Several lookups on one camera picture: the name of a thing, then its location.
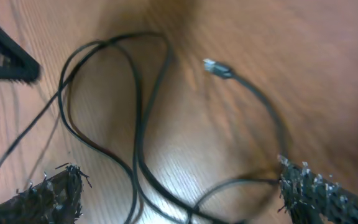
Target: cable plug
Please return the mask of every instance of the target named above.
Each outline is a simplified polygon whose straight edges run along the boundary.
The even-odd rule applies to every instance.
[[[223,79],[233,77],[232,69],[229,66],[219,62],[215,62],[214,60],[208,58],[204,59],[204,68],[206,71],[214,75],[217,75]]]

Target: wooden floor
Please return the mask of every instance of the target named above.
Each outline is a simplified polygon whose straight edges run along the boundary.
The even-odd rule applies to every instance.
[[[351,0],[0,0],[0,26],[43,68],[39,84],[0,82],[0,156],[57,89],[60,69],[78,46],[123,32],[168,35],[176,62],[158,96],[145,139],[152,172],[194,203],[230,177],[277,163],[278,144],[264,107],[234,81],[203,71],[202,59],[227,62],[271,97],[287,120],[290,159],[358,195],[358,1]],[[163,47],[126,42],[149,93]],[[75,81],[71,113],[91,140],[131,162],[134,84],[124,59],[106,50]],[[122,223],[131,187],[108,158],[74,139],[53,104],[0,170],[0,203],[66,162],[91,176],[79,223]],[[147,195],[177,217],[185,214],[144,184]],[[278,191],[245,185],[214,196],[204,210],[231,221],[290,223]],[[145,207],[138,223],[167,223]]]

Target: black cable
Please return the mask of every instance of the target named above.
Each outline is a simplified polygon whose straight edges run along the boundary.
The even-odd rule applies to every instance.
[[[165,56],[165,60],[163,62],[163,65],[162,65],[159,73],[158,73],[157,79],[155,81],[155,85],[152,90],[152,94],[150,96],[150,99],[147,103],[147,106],[146,106],[146,109],[145,109],[143,115],[142,115],[142,77],[141,77],[139,71],[136,69],[135,63],[134,63],[132,57],[129,55],[129,53],[124,48],[117,45],[117,43],[121,40],[132,39],[134,37],[141,37],[141,36],[160,37],[164,40],[164,42],[167,46],[167,53]],[[134,155],[133,155],[133,160],[132,160],[132,170],[129,167],[129,165],[127,165],[122,159],[117,157],[115,154],[113,154],[109,151],[105,151],[105,150],[101,149],[100,147],[96,148],[96,147],[93,147],[92,145],[88,144],[86,142],[86,140],[83,139],[78,133],[76,133],[71,128],[71,126],[68,124],[68,121],[66,119],[65,112],[63,109],[63,100],[62,100],[63,89],[67,86],[67,84],[69,84],[70,82],[73,81],[73,79],[75,78],[75,75],[78,73],[79,69],[86,63],[86,61],[89,58],[92,57],[92,55],[94,55],[96,52],[98,52],[102,49],[105,49],[108,46],[113,46],[113,47],[117,48],[125,56],[125,58],[127,59],[128,63],[129,63],[129,66],[132,70],[132,75],[133,75],[134,81],[135,81],[136,118],[135,118]],[[67,68],[68,68],[70,62],[73,60],[73,58],[78,53],[80,53],[84,49],[87,49],[88,47],[93,47],[93,48],[74,66],[73,70],[70,72],[69,76],[64,81],[64,76],[67,72]],[[184,201],[182,201],[181,199],[172,195],[155,178],[155,176],[151,173],[150,169],[145,164],[143,141],[144,141],[144,135],[145,135],[146,127],[147,127],[147,122],[149,120],[154,101],[157,97],[158,89],[160,88],[162,80],[163,80],[165,74],[167,73],[167,68],[171,62],[172,55],[173,55],[172,48],[171,48],[170,44],[168,43],[167,38],[165,36],[163,36],[162,34],[158,34],[155,32],[138,32],[138,33],[132,33],[132,34],[119,35],[119,36],[113,37],[107,41],[97,40],[97,41],[85,44],[82,47],[78,48],[69,56],[69,58],[67,59],[67,61],[65,62],[64,66],[62,68],[57,92],[51,97],[49,102],[45,105],[45,107],[41,110],[41,112],[35,117],[35,119],[29,124],[29,126],[17,137],[17,139],[11,144],[11,146],[8,148],[8,150],[2,155],[2,158],[0,158],[0,168],[2,166],[2,163],[10,155],[10,153],[16,148],[16,146],[18,145],[20,140],[31,130],[31,128],[34,127],[36,122],[46,112],[46,110],[49,108],[49,106],[52,104],[52,102],[56,98],[58,98],[60,114],[62,116],[62,121],[63,121],[65,127],[67,128],[67,130],[69,130],[69,132],[72,133],[72,135],[74,135],[74,137],[76,137],[79,141],[84,143],[89,148],[91,148],[95,151],[98,151],[98,152],[104,154],[105,156],[110,157],[113,161],[117,162],[121,166],[121,168],[126,172],[126,174],[129,176],[129,178],[131,179],[132,204],[131,204],[129,214],[128,214],[124,223],[129,223],[132,219],[132,216],[135,211],[136,203],[137,203],[137,192],[144,199],[145,203],[148,206],[150,206],[151,209],[154,210],[155,212],[157,212],[159,215],[163,216],[164,218],[166,218],[174,223],[180,223],[180,224],[183,223],[183,221],[163,212],[160,208],[158,208],[158,206],[156,206],[154,203],[152,203],[152,201],[144,194],[144,191],[142,190],[142,187],[140,186],[140,182],[139,182],[139,176],[137,173],[137,163],[139,163],[139,168],[140,168],[141,172],[143,173],[143,175],[145,176],[147,182],[161,196],[165,197],[168,201],[174,203],[175,205],[179,206],[180,208],[184,209],[187,212],[188,220],[186,221],[186,223],[190,222],[191,216],[193,214],[203,217],[207,220],[210,220],[213,223],[228,223],[228,222],[222,221],[219,218],[213,217],[212,215],[208,215],[204,212],[201,212],[199,210],[200,205],[205,200],[207,200],[212,194],[215,194],[216,192],[218,192],[222,189],[225,189],[229,185],[232,185],[235,183],[252,181],[252,182],[267,182],[267,183],[272,184],[272,182],[277,182],[277,180],[230,180],[229,182],[226,182],[226,183],[223,183],[223,184],[220,184],[220,185],[214,187],[212,190],[207,192],[203,197],[201,197],[200,200],[197,202],[197,204],[194,207],[192,207],[192,206],[188,205],[187,203],[185,203]],[[206,68],[207,68],[207,66],[209,66],[208,68],[211,68],[211,70],[209,70],[209,71],[214,73],[215,75],[221,76],[223,78],[228,78],[228,77],[226,77],[227,73],[225,73],[228,71],[228,67],[225,67],[225,66],[223,66],[219,63],[216,63],[216,62],[213,62],[213,64],[206,63]],[[245,87],[249,88],[256,95],[256,97],[261,102],[263,102],[264,105],[267,107],[271,117],[277,124],[277,136],[278,136],[279,142],[280,142],[281,154],[286,156],[287,155],[287,142],[285,139],[285,137],[286,137],[285,135],[286,135],[287,130],[285,129],[285,125],[284,125],[283,121],[280,119],[280,117],[277,113],[277,110],[275,110],[275,108],[272,106],[271,102],[269,102],[268,98],[260,90],[258,90],[256,87],[254,87],[252,84],[250,84],[249,82],[243,80],[242,78],[236,76],[235,74],[233,74],[231,72],[228,74],[230,75],[230,78],[236,79],[239,83],[241,83]]]

